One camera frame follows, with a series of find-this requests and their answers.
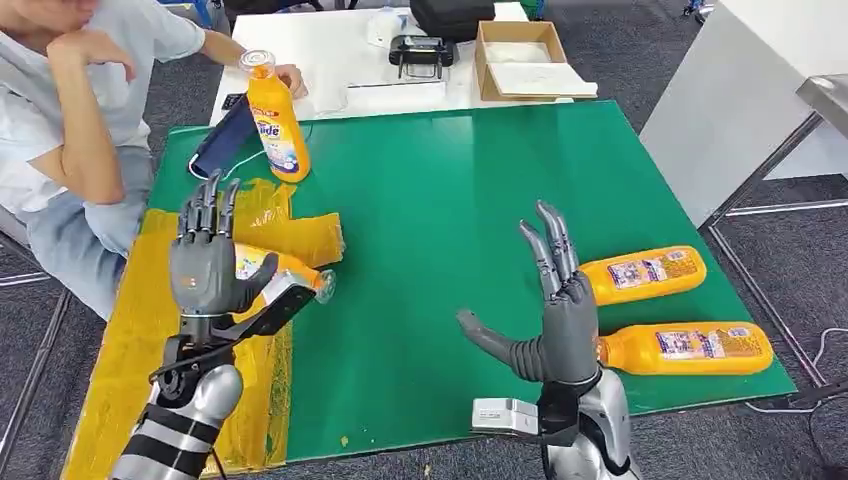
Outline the person's left hand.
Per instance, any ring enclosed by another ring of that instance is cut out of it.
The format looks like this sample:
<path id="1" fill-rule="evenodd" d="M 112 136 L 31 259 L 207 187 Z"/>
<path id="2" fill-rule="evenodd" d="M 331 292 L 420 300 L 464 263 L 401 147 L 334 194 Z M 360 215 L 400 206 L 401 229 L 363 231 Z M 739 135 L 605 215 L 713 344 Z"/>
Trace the person's left hand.
<path id="1" fill-rule="evenodd" d="M 275 74 L 286 85 L 293 99 L 301 99 L 309 94 L 302 72 L 296 65 L 276 65 Z"/>

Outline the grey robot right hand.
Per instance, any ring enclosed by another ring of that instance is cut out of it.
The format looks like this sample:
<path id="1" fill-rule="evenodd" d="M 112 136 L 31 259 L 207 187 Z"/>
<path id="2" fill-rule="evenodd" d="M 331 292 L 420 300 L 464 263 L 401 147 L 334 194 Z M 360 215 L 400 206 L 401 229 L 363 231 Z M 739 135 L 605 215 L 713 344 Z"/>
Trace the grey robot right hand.
<path id="1" fill-rule="evenodd" d="M 481 350 L 531 382 L 583 385 L 599 374 L 598 312 L 588 276 L 578 269 L 576 249 L 564 217 L 552 205 L 536 202 L 544 222 L 541 237 L 526 221 L 519 230 L 533 252 L 542 299 L 542 332 L 526 340 L 509 339 L 486 327 L 470 310 L 456 318 L 464 335 Z"/>

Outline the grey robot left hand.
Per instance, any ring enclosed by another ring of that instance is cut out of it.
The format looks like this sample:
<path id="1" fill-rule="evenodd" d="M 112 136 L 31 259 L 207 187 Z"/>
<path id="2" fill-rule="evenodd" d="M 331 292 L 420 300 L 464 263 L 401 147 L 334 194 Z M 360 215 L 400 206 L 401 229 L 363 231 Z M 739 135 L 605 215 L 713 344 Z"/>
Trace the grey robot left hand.
<path id="1" fill-rule="evenodd" d="M 218 194 L 222 171 L 213 171 L 186 200 L 170 247 L 169 274 L 174 301 L 188 316 L 247 312 L 277 272 L 279 258 L 268 253 L 258 269 L 236 276 L 233 213 L 240 181 Z"/>

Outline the person's right hand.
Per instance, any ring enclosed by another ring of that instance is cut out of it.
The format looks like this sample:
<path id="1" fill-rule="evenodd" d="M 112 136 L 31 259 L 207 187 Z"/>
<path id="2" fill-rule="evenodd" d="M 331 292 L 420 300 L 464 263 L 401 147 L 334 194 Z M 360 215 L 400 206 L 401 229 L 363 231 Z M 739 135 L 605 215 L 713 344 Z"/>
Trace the person's right hand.
<path id="1" fill-rule="evenodd" d="M 47 45 L 46 52 L 51 62 L 73 60 L 83 66 L 115 63 L 123 66 L 127 82 L 136 77 L 131 56 L 100 30 L 82 29 L 60 35 Z"/>

